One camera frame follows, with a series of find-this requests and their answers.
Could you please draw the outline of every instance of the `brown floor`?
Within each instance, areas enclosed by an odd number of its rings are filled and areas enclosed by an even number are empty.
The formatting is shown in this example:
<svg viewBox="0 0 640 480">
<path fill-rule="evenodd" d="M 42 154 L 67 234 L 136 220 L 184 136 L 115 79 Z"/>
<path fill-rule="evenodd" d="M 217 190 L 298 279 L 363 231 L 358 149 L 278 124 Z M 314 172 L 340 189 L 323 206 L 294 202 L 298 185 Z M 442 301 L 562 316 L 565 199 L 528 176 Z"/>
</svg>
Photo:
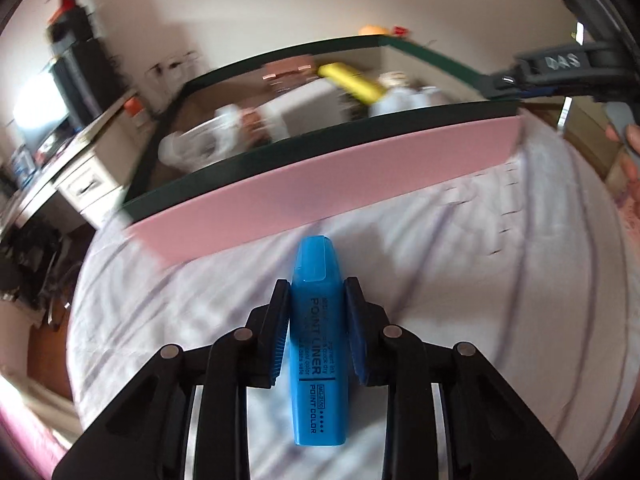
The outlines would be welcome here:
<svg viewBox="0 0 640 480">
<path fill-rule="evenodd" d="M 69 237 L 72 245 L 68 259 L 72 262 L 84 259 L 94 229 L 88 224 L 73 231 Z M 62 302 L 56 305 L 57 314 L 63 312 Z M 27 375 L 44 387 L 69 400 L 72 400 L 69 376 L 66 372 L 66 329 L 69 312 L 64 316 L 60 329 L 55 332 L 46 324 L 40 328 L 31 328 Z"/>
</svg>

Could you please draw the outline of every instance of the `blue marker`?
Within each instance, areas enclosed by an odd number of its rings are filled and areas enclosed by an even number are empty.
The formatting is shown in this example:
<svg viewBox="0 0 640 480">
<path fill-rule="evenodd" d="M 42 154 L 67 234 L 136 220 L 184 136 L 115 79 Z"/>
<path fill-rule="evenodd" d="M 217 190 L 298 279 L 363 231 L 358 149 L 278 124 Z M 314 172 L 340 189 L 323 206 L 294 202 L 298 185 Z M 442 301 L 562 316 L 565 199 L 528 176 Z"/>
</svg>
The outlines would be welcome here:
<svg viewBox="0 0 640 480">
<path fill-rule="evenodd" d="M 331 240 L 304 238 L 291 283 L 289 368 L 299 446 L 340 446 L 347 438 L 344 285 Z"/>
</svg>

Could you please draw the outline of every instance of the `metal pin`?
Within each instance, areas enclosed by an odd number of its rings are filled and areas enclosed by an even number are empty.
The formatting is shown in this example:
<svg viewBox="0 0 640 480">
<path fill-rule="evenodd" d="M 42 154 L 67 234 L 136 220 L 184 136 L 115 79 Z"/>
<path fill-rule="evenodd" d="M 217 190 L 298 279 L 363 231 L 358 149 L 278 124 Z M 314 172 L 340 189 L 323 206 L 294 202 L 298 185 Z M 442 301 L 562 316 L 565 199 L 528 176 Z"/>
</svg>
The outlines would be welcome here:
<svg viewBox="0 0 640 480">
<path fill-rule="evenodd" d="M 382 333 L 387 337 L 395 339 L 402 335 L 402 329 L 398 325 L 387 325 L 384 327 Z"/>
<path fill-rule="evenodd" d="M 251 332 L 250 328 L 242 327 L 234 332 L 234 338 L 237 341 L 246 341 L 251 339 L 254 336 L 254 333 Z"/>
<path fill-rule="evenodd" d="M 466 341 L 458 343 L 456 346 L 456 350 L 460 355 L 463 355 L 465 357 L 471 357 L 476 353 L 476 347 L 471 343 L 467 343 Z"/>
<path fill-rule="evenodd" d="M 164 345 L 160 349 L 160 357 L 162 359 L 173 359 L 180 353 L 180 349 L 176 345 Z"/>
</svg>

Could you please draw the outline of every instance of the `human hand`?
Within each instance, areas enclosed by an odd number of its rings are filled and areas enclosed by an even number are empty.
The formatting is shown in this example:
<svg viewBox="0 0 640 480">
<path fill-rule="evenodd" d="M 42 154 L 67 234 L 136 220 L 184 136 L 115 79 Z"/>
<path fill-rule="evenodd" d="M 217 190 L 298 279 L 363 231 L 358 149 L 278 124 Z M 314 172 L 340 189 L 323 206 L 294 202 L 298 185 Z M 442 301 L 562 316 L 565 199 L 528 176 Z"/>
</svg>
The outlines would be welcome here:
<svg viewBox="0 0 640 480">
<path fill-rule="evenodd" d="M 620 142 L 618 133 L 613 126 L 609 125 L 604 133 L 607 136 L 607 139 Z M 630 124 L 626 128 L 626 140 L 628 140 L 629 144 L 634 150 L 636 150 L 636 152 L 640 153 L 640 126 Z M 622 156 L 620 156 L 620 168 L 622 168 L 625 176 L 629 179 L 629 195 L 631 195 L 631 198 L 636 202 L 634 211 L 640 218 L 640 181 L 638 180 L 638 167 L 634 164 L 628 153 L 623 153 Z"/>
</svg>

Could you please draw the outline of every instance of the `bed sheet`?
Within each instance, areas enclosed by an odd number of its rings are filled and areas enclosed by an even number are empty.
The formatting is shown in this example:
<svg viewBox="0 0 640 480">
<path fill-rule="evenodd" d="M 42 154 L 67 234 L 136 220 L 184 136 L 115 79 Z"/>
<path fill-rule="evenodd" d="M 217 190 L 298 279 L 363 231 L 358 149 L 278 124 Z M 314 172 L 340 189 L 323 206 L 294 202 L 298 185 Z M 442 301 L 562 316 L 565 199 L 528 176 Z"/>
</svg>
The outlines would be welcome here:
<svg viewBox="0 0 640 480">
<path fill-rule="evenodd" d="M 596 174 L 524 115 L 505 164 L 166 270 L 114 216 L 92 242 L 71 310 L 68 370 L 82 424 L 162 345 L 193 349 L 244 325 L 276 279 L 290 279 L 300 240 L 323 234 L 343 275 L 357 276 L 392 322 L 434 344 L 478 346 L 585 476 L 638 377 L 638 270 Z M 287 370 L 285 359 L 272 390 L 248 393 L 252 478 L 378 478 L 385 389 L 354 386 L 344 446 L 297 447 Z"/>
</svg>

